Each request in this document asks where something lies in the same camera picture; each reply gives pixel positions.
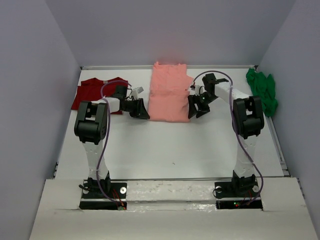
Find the pink polo shirt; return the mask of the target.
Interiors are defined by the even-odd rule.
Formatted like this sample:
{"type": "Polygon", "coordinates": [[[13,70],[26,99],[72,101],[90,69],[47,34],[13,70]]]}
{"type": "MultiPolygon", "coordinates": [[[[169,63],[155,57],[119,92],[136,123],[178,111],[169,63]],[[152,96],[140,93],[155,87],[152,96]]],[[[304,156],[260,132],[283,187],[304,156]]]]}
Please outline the pink polo shirt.
{"type": "Polygon", "coordinates": [[[148,114],[151,121],[188,123],[193,78],[187,75],[186,64],[160,64],[152,68],[149,87],[148,114]]]}

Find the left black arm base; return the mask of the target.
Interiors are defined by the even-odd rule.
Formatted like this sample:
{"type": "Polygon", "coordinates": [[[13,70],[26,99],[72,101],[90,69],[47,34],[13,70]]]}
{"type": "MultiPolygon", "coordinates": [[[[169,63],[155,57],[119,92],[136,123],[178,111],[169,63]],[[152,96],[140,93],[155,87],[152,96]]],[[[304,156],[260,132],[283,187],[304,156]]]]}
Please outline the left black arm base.
{"type": "Polygon", "coordinates": [[[85,179],[81,189],[79,208],[81,210],[122,211],[127,209],[127,183],[124,181],[85,179]]]}

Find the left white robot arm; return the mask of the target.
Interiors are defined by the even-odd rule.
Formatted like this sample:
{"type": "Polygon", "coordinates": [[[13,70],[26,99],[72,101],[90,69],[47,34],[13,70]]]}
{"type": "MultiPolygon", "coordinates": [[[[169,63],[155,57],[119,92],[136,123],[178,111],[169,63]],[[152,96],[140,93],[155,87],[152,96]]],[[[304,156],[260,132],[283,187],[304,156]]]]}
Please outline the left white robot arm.
{"type": "Polygon", "coordinates": [[[129,83],[117,84],[115,92],[107,96],[103,93],[107,85],[105,83],[101,87],[98,102],[82,101],[79,104],[74,124],[74,134],[85,149],[89,169],[87,186],[80,187],[101,198],[108,196],[112,189],[110,172],[104,159],[111,129],[111,112],[120,110],[128,112],[132,118],[150,119],[144,100],[139,97],[143,87],[132,89],[129,83]]]}

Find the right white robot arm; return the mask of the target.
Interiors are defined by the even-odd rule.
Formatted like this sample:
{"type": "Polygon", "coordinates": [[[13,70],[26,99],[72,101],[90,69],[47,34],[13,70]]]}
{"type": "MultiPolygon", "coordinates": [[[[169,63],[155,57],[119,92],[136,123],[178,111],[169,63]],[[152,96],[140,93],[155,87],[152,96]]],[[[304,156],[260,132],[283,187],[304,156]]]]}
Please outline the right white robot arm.
{"type": "Polygon", "coordinates": [[[262,100],[234,88],[232,78],[226,73],[217,78],[216,70],[201,74],[202,85],[192,82],[194,92],[188,96],[188,118],[200,118],[210,112],[210,104],[224,100],[231,116],[232,130],[237,139],[236,163],[229,181],[215,183],[213,193],[218,199],[242,197],[246,193],[257,196],[262,187],[256,176],[261,172],[254,163],[254,154],[258,136],[265,126],[262,100]]]}

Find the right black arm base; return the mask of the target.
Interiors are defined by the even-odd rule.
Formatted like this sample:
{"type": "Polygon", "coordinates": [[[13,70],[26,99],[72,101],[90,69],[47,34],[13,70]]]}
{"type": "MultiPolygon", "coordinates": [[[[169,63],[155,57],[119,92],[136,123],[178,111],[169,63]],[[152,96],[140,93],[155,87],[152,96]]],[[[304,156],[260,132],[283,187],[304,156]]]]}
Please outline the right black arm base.
{"type": "Polygon", "coordinates": [[[216,198],[216,207],[219,210],[262,209],[259,190],[254,174],[239,177],[233,172],[230,180],[214,183],[212,195],[216,198]]]}

